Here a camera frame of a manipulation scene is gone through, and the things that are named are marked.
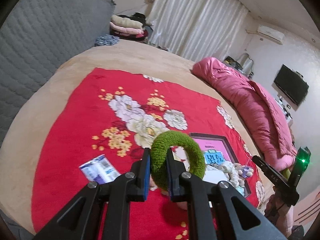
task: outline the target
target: white curtain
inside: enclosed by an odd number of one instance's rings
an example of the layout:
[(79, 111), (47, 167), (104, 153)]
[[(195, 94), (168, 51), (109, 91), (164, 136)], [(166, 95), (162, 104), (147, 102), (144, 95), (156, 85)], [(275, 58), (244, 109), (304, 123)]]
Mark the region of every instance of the white curtain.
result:
[(247, 13), (238, 0), (155, 0), (150, 43), (193, 61), (224, 60)]

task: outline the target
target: gray headboard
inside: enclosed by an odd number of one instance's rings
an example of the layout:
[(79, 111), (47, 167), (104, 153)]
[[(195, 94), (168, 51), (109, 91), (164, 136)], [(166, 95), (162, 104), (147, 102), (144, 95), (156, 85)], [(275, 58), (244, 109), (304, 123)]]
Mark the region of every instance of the gray headboard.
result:
[(22, 105), (109, 33), (112, 0), (19, 0), (0, 29), (0, 146)]

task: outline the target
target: wall-mounted television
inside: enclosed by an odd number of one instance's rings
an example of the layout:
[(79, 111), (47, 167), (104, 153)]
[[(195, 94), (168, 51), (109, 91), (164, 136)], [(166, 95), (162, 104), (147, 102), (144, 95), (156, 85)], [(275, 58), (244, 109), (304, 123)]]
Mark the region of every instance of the wall-mounted television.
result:
[(297, 106), (301, 104), (308, 93), (308, 84), (299, 74), (285, 65), (282, 65), (274, 83)]

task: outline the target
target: rolled pink comforter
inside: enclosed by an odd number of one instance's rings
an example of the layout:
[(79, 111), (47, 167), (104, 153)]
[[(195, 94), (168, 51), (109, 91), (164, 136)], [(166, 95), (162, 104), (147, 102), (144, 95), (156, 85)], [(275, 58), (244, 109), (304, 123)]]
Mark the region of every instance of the rolled pink comforter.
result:
[(134, 28), (126, 28), (126, 27), (121, 27), (118, 25), (115, 25), (113, 22), (110, 22), (110, 26), (112, 29), (115, 31), (121, 32), (121, 33), (126, 33), (126, 34), (142, 34), (143, 30), (142, 29), (134, 29)]
[(234, 105), (268, 164), (278, 171), (293, 165), (297, 150), (288, 124), (267, 90), (214, 57), (194, 64), (192, 73)]

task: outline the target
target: floor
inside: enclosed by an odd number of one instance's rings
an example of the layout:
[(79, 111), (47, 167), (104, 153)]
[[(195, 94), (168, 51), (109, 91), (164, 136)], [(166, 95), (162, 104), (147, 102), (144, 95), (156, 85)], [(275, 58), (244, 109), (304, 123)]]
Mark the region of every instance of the floor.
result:
[(1, 210), (0, 210), (0, 216), (2, 216), (4, 221), (7, 223), (9, 229), (17, 238), (17, 240), (31, 240), (34, 237), (34, 235), (29, 233), (23, 227), (19, 226), (12, 219), (8, 218)]

